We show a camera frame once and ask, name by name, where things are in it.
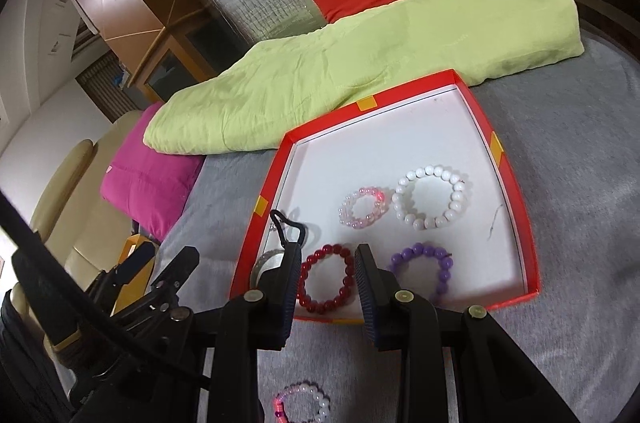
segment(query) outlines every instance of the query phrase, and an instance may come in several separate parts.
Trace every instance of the bed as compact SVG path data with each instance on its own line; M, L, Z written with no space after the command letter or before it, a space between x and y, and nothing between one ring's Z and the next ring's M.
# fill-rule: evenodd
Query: bed
M578 419L600 423L640 383L640 64L596 36L582 38L578 58L472 91L510 156L542 275L539 297L492 314ZM154 272L183 246L199 250L181 304L203 311L226 302L273 154L207 157ZM399 353L376 352L362 326L294 321L283 351L258 355L260 399L269 408L280 389L306 379L331 397L333 423L391 423L399 363ZM290 416L309 410L293 406Z

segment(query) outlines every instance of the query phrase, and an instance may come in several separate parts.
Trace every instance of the white beaded bracelet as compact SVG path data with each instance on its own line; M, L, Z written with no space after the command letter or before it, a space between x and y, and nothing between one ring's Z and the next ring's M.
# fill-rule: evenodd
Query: white beaded bracelet
M417 217L413 213L407 213L404 205L404 194L406 193L407 185L410 181L421 179L424 177L435 176L441 178L443 181L451 183L453 187L453 193L451 194L451 201L449 208L445 210L442 215L436 218L424 216L424 220ZM449 221L453 221L460 212L462 212L462 203L465 200L465 182L460 178L458 174L453 174L448 170L444 170L441 165L433 166L427 165L424 168L418 168L415 171L410 170L406 173L406 176L401 177L398 180L398 186L396 192L391 196L391 202L396 211L396 217L406 225L412 225L415 229L425 228L440 228L446 225Z

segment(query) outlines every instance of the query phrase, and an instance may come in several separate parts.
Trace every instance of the red beaded bracelet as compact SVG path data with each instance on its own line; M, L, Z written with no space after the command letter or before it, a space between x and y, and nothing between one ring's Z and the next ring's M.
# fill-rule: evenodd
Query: red beaded bracelet
M340 255L340 257L344 259L344 263L346 265L344 269L344 278L342 279L342 284L344 284L344 286L340 288L340 291L332 300L318 302L306 294L305 281L309 277L309 270L311 270L311 267L320 259L324 259L324 257L332 254ZM347 301L347 298L349 298L349 295L351 295L351 286L354 284L354 273L353 257L351 256L349 248L340 246L340 244L334 244L333 246L331 244L325 244L321 249L316 249L313 255L308 256L306 258L306 262L303 262L300 267L298 302L300 302L300 305L306 308L309 313L318 313L319 315L322 315L327 311L334 311L342 306Z

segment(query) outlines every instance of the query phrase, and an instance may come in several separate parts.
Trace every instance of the yellow-green blanket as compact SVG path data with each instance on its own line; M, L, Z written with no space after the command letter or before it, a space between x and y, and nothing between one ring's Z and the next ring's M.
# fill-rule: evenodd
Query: yellow-green blanket
M169 154L277 147L287 130L437 71L473 86L583 51L573 0L399 0L259 42L218 78L175 93L144 142Z

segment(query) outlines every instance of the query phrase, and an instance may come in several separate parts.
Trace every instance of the purple beaded bracelet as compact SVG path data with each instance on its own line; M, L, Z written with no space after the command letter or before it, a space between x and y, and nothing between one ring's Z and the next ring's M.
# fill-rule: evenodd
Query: purple beaded bracelet
M447 250L442 247L434 247L430 244L424 245L422 243L415 243L411 248L405 248L401 253L394 253L391 256L391 265L388 270L397 275L398 266L405 262L409 262L414 257L424 255L425 257L435 257L438 259L440 269L438 270L438 285L436 286L435 294L430 298L431 303L436 303L441 295L444 295L449 291L449 285L447 281L451 278L451 272L449 271L453 267L453 259L451 254L447 253Z

